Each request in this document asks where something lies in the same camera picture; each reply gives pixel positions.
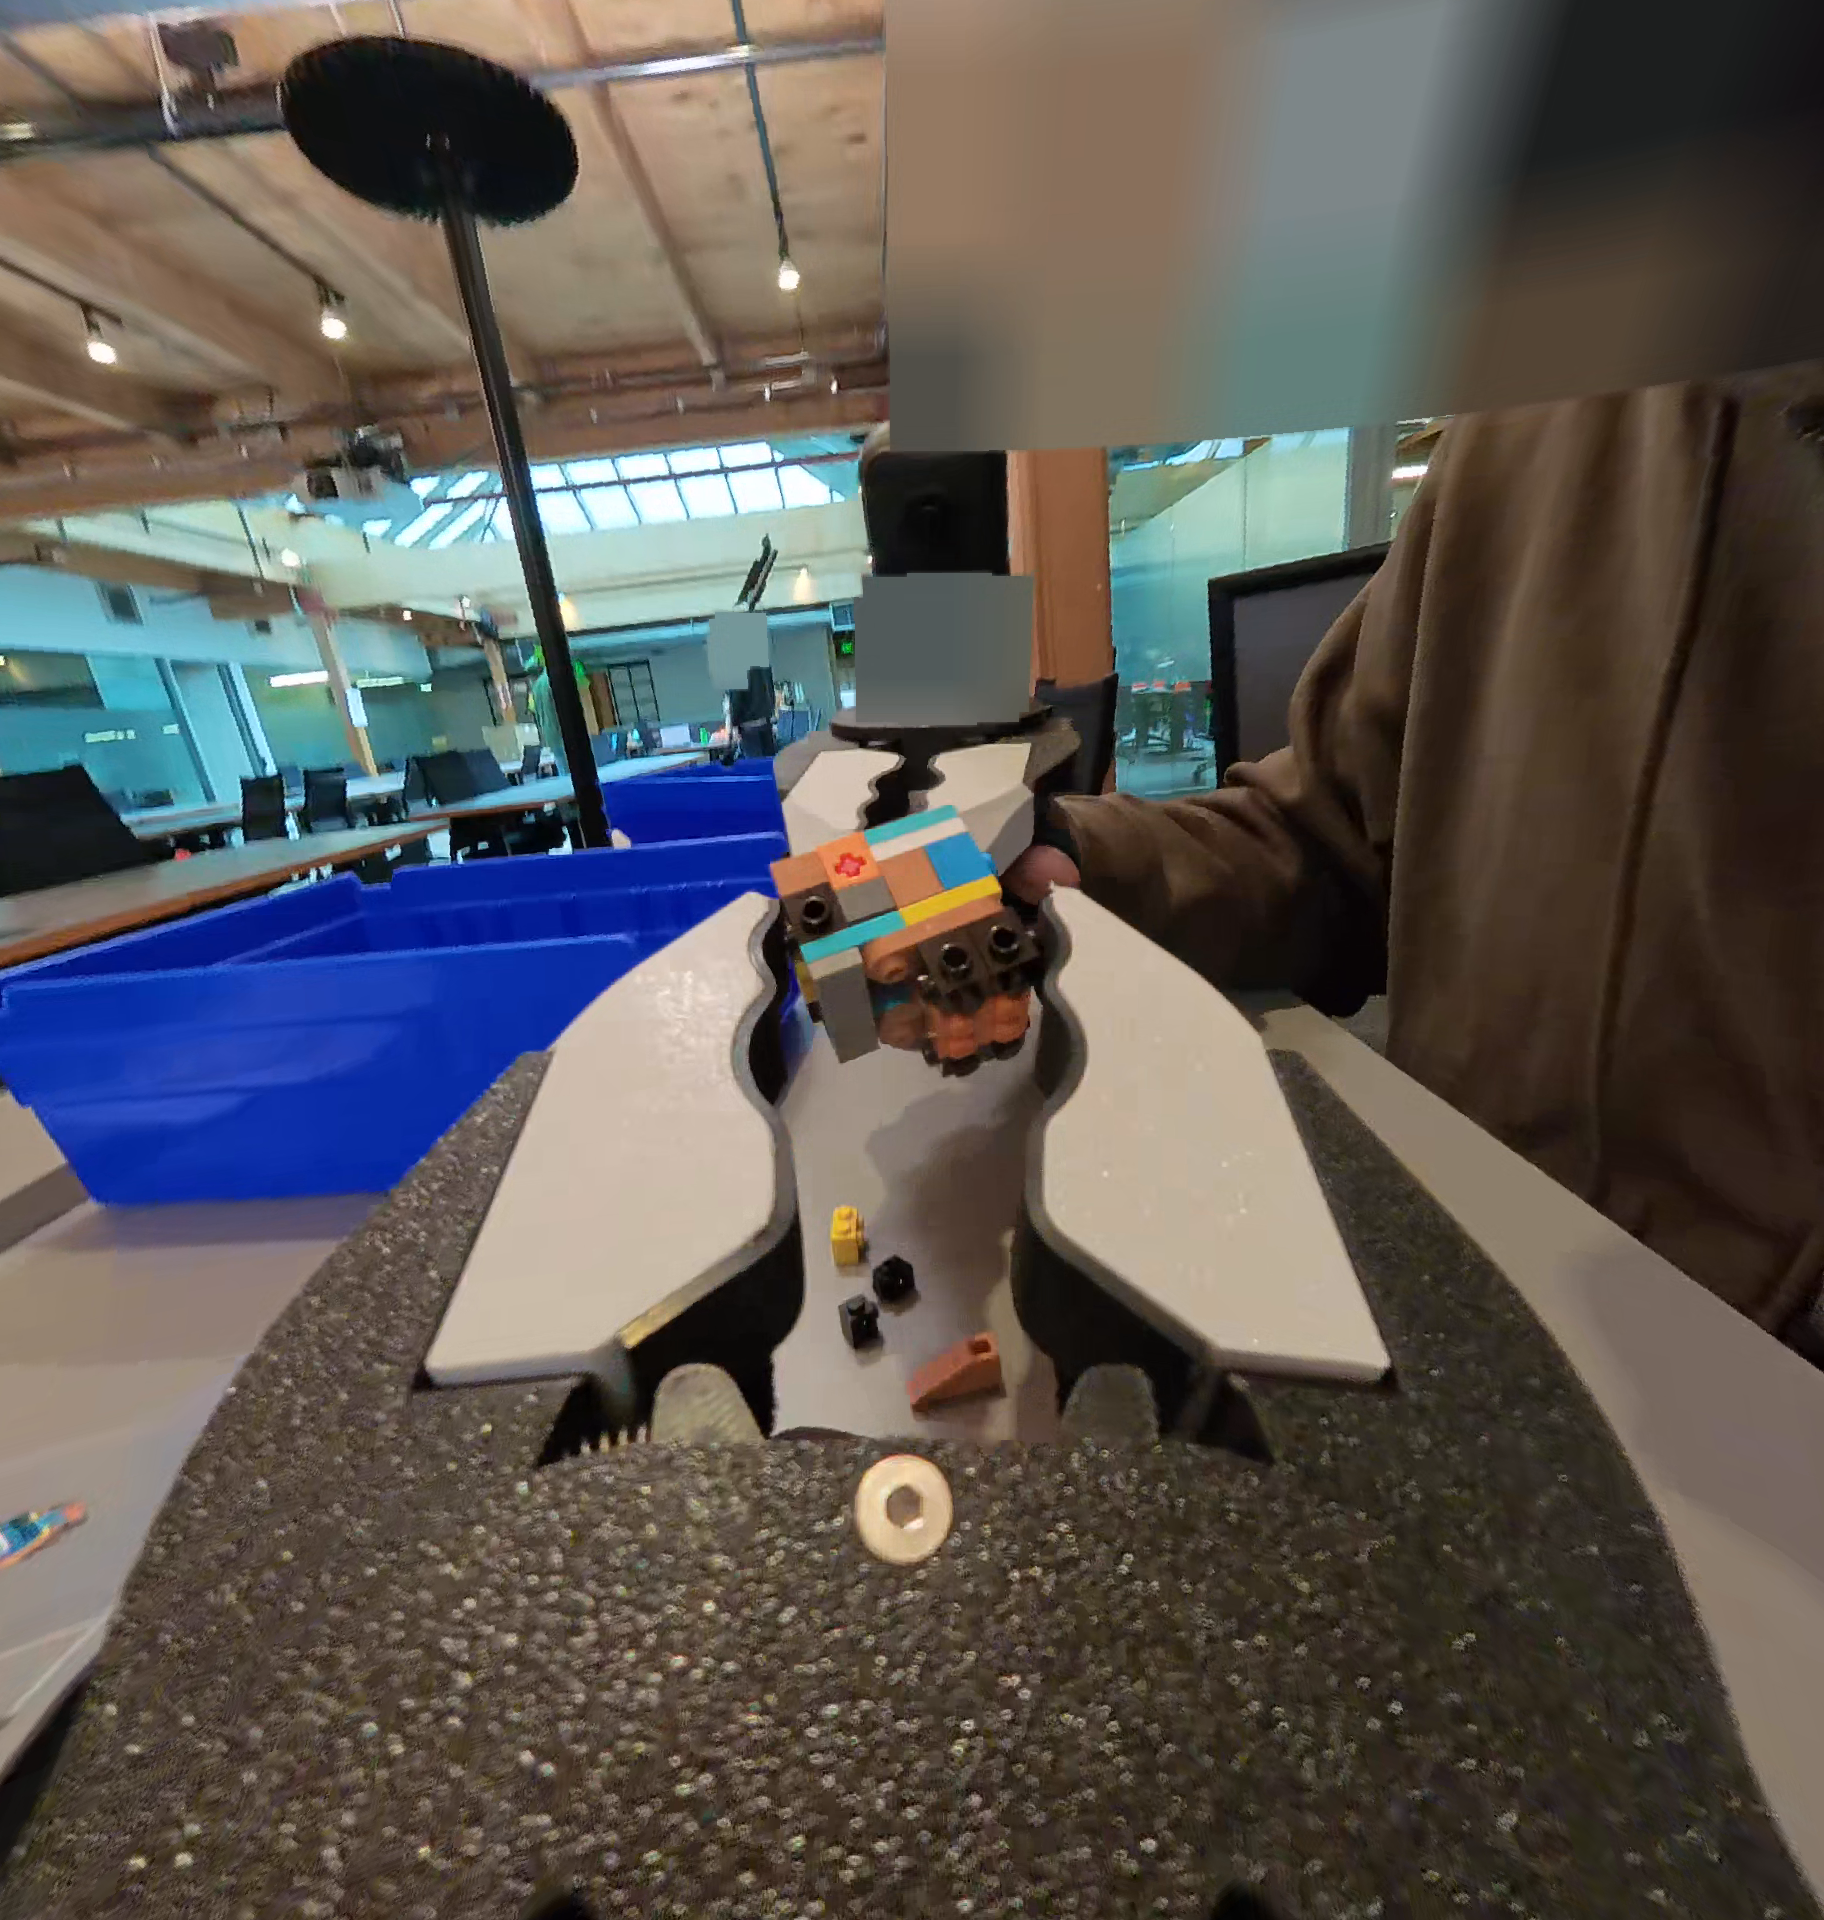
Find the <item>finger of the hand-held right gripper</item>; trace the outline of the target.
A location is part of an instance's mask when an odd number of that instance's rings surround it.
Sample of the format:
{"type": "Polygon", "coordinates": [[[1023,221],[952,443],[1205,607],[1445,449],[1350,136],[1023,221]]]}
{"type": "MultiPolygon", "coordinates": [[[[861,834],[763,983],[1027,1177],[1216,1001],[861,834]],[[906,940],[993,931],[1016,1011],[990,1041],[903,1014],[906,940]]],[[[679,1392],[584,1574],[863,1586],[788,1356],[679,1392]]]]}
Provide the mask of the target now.
{"type": "Polygon", "coordinates": [[[1006,875],[1035,838],[1029,759],[1029,745],[972,745],[933,759],[933,805],[952,808],[994,875],[1006,875]]]}
{"type": "Polygon", "coordinates": [[[903,773],[903,754],[863,745],[780,750],[780,811],[791,855],[866,828],[881,783],[903,773]]]}

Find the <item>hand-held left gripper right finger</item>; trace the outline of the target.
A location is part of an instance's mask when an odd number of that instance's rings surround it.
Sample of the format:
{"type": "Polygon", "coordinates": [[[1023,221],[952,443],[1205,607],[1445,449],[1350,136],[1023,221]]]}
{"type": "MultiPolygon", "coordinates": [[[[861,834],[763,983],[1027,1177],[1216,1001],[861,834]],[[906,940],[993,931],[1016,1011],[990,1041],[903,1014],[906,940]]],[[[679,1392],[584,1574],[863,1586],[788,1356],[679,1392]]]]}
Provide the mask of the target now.
{"type": "Polygon", "coordinates": [[[1382,1381],[1377,1311],[1254,1021],[1082,891],[1050,893],[1039,931],[1039,1248],[1193,1360],[1382,1381]]]}

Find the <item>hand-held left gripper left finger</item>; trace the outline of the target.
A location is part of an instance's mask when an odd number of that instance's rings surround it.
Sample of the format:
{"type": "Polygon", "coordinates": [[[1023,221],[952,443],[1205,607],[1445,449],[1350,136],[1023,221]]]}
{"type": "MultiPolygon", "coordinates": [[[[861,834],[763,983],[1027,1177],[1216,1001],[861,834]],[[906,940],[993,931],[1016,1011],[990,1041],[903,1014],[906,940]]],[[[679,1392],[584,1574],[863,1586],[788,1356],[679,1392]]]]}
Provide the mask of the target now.
{"type": "Polygon", "coordinates": [[[780,906],[732,897],[564,1027],[432,1345],[440,1388],[618,1376],[698,1311],[805,1301],[780,906]]]}

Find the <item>multicoloured toy brick model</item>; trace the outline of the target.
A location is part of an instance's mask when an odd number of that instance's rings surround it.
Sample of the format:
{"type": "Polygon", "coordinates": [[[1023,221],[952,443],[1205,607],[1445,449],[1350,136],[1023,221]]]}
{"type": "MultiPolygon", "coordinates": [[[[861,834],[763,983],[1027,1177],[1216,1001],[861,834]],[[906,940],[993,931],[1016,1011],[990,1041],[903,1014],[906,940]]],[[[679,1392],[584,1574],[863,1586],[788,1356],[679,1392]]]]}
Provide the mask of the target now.
{"type": "Polygon", "coordinates": [[[1014,1058],[1044,954],[951,805],[772,863],[791,973],[834,1056],[916,1053],[942,1076],[1014,1058]]]}

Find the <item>person's right forearm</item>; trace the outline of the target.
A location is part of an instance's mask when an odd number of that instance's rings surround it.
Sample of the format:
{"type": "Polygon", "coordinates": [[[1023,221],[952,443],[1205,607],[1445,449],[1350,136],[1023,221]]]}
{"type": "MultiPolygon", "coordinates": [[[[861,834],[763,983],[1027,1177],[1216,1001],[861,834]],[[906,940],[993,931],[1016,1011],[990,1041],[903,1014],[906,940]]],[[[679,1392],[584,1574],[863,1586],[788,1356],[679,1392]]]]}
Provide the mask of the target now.
{"type": "Polygon", "coordinates": [[[1223,989],[1390,998],[1418,590],[1387,556],[1313,653],[1287,745],[1193,800],[1062,800],[1080,891],[1223,989]]]}

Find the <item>grey desk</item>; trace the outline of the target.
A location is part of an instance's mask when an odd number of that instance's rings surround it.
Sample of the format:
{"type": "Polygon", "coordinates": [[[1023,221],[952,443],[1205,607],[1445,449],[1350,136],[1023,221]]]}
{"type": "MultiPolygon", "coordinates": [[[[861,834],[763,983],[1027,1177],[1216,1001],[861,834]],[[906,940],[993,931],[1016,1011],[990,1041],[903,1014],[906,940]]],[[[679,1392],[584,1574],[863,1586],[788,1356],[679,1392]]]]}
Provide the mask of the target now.
{"type": "Polygon", "coordinates": [[[1362,1044],[1268,1011],[1390,1394],[1265,1459],[899,1419],[593,1452],[414,1369],[538,1066],[404,1192],[0,1252],[0,1514],[106,1634],[0,1916],[1824,1916],[1824,1386],[1362,1044]]]}

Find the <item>person's right hand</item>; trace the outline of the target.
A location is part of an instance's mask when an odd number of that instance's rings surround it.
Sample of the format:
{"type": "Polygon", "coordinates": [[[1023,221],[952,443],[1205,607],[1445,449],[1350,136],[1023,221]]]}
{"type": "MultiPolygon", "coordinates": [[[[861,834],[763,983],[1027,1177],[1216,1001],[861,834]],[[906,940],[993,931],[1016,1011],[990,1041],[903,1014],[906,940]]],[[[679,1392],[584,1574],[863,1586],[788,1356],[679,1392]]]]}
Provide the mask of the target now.
{"type": "Polygon", "coordinates": [[[1002,886],[1009,899],[1038,908],[1054,890],[1079,890],[1076,834],[1057,801],[1035,814],[1032,839],[1002,869],[1002,886]]]}

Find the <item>blue plastic bin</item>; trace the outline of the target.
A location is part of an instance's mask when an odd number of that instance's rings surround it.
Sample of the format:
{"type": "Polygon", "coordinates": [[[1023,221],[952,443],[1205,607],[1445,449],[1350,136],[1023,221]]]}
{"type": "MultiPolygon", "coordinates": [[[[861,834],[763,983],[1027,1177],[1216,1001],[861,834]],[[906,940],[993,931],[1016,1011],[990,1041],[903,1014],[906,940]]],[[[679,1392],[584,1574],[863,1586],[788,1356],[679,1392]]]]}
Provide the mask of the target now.
{"type": "Polygon", "coordinates": [[[106,1207],[380,1192],[783,834],[335,876],[0,973],[7,1088],[106,1207]]]}
{"type": "Polygon", "coordinates": [[[601,772],[613,841],[777,835],[785,841],[780,792],[769,759],[729,765],[615,763],[601,772]]]}

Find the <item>black monitor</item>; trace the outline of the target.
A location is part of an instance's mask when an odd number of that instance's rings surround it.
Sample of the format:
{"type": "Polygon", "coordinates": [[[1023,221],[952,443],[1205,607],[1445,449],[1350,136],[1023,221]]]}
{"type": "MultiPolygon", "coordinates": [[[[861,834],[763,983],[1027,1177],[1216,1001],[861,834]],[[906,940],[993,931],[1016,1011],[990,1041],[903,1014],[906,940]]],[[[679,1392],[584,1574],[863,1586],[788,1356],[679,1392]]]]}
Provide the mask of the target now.
{"type": "Polygon", "coordinates": [[[1289,706],[1306,664],[1387,553],[1390,544],[1377,541],[1207,582],[1221,778],[1287,745],[1289,706]]]}

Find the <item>orange slope toy brick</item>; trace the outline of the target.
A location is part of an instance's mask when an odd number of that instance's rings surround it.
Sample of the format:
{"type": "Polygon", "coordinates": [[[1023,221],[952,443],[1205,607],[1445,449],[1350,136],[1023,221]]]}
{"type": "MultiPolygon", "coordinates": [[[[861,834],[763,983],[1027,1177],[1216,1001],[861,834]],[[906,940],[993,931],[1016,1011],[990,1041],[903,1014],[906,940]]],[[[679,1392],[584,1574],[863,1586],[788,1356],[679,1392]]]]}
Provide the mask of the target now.
{"type": "Polygon", "coordinates": [[[993,1330],[977,1330],[952,1341],[940,1354],[923,1360],[907,1385],[910,1409],[916,1417],[1002,1392],[1002,1347],[993,1330]]]}

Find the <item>dark wooden office table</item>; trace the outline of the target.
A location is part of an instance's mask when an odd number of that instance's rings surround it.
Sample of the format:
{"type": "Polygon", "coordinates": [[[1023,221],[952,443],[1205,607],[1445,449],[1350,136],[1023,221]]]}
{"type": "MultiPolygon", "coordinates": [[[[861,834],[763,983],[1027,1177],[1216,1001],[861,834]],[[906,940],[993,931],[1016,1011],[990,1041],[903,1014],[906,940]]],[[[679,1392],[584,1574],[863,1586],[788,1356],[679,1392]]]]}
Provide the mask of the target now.
{"type": "Polygon", "coordinates": [[[421,845],[445,821],[343,830],[154,861],[0,899],[0,973],[119,935],[252,899],[308,875],[357,868],[421,845]]]}

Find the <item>person's brown jacket torso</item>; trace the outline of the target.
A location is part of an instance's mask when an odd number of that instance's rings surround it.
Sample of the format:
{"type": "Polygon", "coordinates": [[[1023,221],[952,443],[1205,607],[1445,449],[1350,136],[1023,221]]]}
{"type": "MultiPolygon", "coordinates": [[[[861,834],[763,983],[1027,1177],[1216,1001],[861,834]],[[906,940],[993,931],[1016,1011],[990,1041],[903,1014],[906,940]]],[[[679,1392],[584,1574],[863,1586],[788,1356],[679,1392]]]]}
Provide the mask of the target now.
{"type": "Polygon", "coordinates": [[[1824,361],[1450,423],[1329,711],[1395,1058],[1824,1369],[1824,361]]]}

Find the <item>row of black office chairs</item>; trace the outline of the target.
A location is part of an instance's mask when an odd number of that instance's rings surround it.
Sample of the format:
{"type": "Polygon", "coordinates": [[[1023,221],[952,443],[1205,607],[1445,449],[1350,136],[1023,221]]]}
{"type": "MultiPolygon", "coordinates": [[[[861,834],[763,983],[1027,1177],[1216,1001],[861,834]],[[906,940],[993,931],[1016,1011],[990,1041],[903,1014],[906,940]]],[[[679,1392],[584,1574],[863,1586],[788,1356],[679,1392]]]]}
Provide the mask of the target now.
{"type": "MultiPolygon", "coordinates": [[[[493,791],[437,801],[414,773],[346,778],[343,830],[371,828],[389,834],[460,822],[493,821],[505,814],[571,811],[573,783],[567,778],[516,779],[493,791]]],[[[140,845],[189,845],[212,851],[244,822],[243,800],[175,803],[120,811],[80,765],[51,773],[0,776],[0,855],[44,858],[46,851],[106,851],[120,830],[140,845]]]]}

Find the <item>open instruction booklet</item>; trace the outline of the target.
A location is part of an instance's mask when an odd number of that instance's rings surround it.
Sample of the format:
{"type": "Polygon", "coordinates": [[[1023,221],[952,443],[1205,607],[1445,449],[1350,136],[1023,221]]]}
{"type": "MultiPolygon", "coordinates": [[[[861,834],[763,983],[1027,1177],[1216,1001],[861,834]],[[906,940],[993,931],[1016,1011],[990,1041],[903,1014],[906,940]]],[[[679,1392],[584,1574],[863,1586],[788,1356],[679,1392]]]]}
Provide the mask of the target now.
{"type": "Polygon", "coordinates": [[[91,1663],[115,1589],[85,1500],[0,1519],[0,1782],[91,1663]]]}

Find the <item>black pole stand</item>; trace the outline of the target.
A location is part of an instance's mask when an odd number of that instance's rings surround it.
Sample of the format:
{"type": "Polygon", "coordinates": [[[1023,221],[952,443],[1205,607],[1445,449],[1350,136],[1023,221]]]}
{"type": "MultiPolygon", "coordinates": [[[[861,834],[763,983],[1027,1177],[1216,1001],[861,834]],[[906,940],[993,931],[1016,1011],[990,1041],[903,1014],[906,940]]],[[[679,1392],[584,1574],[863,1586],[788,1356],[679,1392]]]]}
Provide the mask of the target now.
{"type": "Polygon", "coordinates": [[[287,135],[319,176],[445,234],[580,839],[604,849],[611,822],[481,240],[483,228],[526,228],[564,206],[580,180],[568,120],[509,66],[461,45],[402,36],[351,36],[304,52],[282,78],[280,105],[287,135]]]}

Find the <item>wooden post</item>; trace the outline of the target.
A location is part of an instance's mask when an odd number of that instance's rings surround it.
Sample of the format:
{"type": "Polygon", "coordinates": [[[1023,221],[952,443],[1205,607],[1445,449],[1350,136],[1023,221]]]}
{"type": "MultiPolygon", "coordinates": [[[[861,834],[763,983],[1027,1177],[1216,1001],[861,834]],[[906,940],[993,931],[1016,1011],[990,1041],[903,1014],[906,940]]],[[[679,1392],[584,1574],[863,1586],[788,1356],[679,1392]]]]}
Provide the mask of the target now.
{"type": "Polygon", "coordinates": [[[1034,586],[1034,680],[1099,682],[1117,666],[1109,453],[1014,449],[1006,500],[1009,569],[1034,586]]]}

